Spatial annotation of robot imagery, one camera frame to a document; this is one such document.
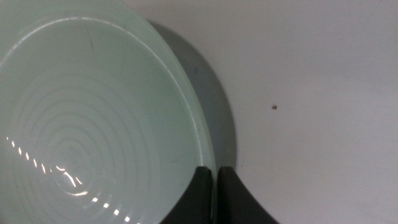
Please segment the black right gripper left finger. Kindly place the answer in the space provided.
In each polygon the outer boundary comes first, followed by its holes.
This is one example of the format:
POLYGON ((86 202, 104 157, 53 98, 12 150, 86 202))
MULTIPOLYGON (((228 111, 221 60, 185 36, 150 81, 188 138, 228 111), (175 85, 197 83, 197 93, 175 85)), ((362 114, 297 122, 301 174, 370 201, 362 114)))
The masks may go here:
POLYGON ((193 177, 161 224, 210 224, 213 178, 207 167, 197 167, 193 177))

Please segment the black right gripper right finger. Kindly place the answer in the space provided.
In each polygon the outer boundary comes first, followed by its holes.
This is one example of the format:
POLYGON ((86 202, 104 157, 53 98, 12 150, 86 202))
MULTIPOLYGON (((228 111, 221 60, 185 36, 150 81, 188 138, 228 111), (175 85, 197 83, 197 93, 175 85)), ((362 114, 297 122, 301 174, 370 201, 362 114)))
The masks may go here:
POLYGON ((220 224, 278 224, 251 195, 232 167, 218 171, 217 218, 220 224))

